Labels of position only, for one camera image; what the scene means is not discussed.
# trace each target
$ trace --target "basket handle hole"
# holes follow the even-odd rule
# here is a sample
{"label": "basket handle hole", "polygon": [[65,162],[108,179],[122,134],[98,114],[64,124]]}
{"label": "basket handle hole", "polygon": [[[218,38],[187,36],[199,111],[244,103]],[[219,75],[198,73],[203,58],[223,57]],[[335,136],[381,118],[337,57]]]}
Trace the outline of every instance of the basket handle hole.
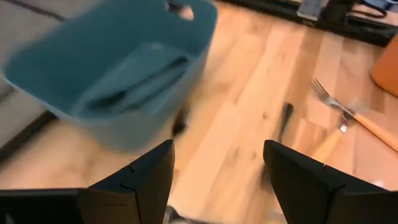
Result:
{"label": "basket handle hole", "polygon": [[165,3],[166,11],[180,16],[181,19],[192,21],[194,19],[193,11],[190,6],[184,4]]}

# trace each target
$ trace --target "blue plastic basket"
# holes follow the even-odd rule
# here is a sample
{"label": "blue plastic basket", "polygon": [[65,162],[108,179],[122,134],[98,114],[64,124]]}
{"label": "blue plastic basket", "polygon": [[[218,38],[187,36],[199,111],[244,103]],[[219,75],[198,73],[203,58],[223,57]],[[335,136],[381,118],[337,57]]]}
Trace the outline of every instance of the blue plastic basket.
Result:
{"label": "blue plastic basket", "polygon": [[[6,78],[102,143],[140,149],[178,113],[202,75],[216,24],[216,7],[209,1],[169,2],[189,6],[193,20],[168,11],[162,0],[107,0],[13,56],[4,70]],[[112,114],[76,112],[82,97],[142,43],[185,52],[190,61],[184,74],[142,107]],[[125,81],[112,85],[117,88]]]}

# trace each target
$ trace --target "fork tines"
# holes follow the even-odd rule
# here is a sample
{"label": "fork tines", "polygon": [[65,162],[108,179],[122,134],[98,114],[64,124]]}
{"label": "fork tines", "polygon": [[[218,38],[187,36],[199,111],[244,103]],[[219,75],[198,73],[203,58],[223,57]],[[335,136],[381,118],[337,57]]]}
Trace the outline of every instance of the fork tines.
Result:
{"label": "fork tines", "polygon": [[311,89],[320,98],[324,98],[325,96],[329,95],[329,93],[324,89],[324,87],[321,85],[321,83],[316,78],[313,78],[311,81]]}

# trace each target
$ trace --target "wooden countertop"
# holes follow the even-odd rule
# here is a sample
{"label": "wooden countertop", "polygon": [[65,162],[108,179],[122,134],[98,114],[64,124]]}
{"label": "wooden countertop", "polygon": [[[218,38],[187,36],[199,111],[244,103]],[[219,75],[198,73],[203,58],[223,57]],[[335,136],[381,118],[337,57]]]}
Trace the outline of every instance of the wooden countertop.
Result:
{"label": "wooden countertop", "polygon": [[[285,101],[295,106],[284,144],[306,154],[336,127],[338,112],[310,94],[317,77],[343,103],[398,134],[398,100],[371,80],[379,47],[244,8],[217,3],[219,21],[190,127],[176,140],[169,204],[225,223],[268,223],[275,198],[261,190],[265,139],[276,137]],[[136,155],[109,151],[62,121],[51,125],[0,173],[0,188],[86,187]],[[398,189],[389,174],[398,155],[358,125],[328,164]]]}

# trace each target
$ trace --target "black cable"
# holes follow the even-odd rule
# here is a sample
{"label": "black cable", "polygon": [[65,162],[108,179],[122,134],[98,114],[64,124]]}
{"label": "black cable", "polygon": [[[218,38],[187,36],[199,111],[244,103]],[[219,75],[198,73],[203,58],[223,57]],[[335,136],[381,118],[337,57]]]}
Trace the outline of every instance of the black cable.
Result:
{"label": "black cable", "polygon": [[387,11],[386,11],[386,10],[381,9],[381,8],[379,8],[379,7],[377,7],[377,6],[374,6],[374,5],[372,5],[372,4],[369,4],[369,3],[367,3],[367,2],[364,1],[364,0],[362,0],[362,1],[360,2],[360,4],[362,4],[362,5],[364,5],[364,6],[367,6],[367,7],[370,7],[371,9],[374,9],[374,10],[380,12],[381,14],[377,15],[377,14],[373,14],[373,13],[370,13],[370,12],[363,12],[363,11],[358,11],[358,10],[351,10],[351,11],[349,11],[349,12],[350,12],[350,13],[351,13],[351,12],[359,13],[359,14],[368,16],[368,17],[370,17],[370,18],[375,18],[375,19],[383,19],[383,18],[385,18],[385,17],[387,16]]}
{"label": "black cable", "polygon": [[36,7],[36,6],[32,6],[30,4],[26,4],[24,2],[20,2],[20,1],[16,1],[16,0],[2,0],[2,1],[8,2],[10,4],[13,4],[13,5],[16,5],[16,6],[19,6],[19,7],[23,7],[24,9],[27,9],[30,12],[33,12],[33,13],[36,13],[36,14],[40,14],[40,15],[55,19],[56,21],[59,21],[59,22],[63,22],[65,20],[67,20],[66,17],[58,15],[58,14],[56,14],[54,12],[50,12],[50,11],[41,9],[39,7]]}
{"label": "black cable", "polygon": [[11,86],[7,86],[7,89],[2,91],[0,95],[0,103],[5,100],[8,96],[10,96],[14,92],[14,88]]}
{"label": "black cable", "polygon": [[398,4],[398,0],[385,0],[387,3],[389,3],[390,5],[396,5]]}
{"label": "black cable", "polygon": [[38,118],[5,143],[5,145],[0,148],[0,167],[17,155],[18,152],[24,150],[26,143],[35,138],[45,127],[57,119],[58,118],[51,112],[44,111]]}

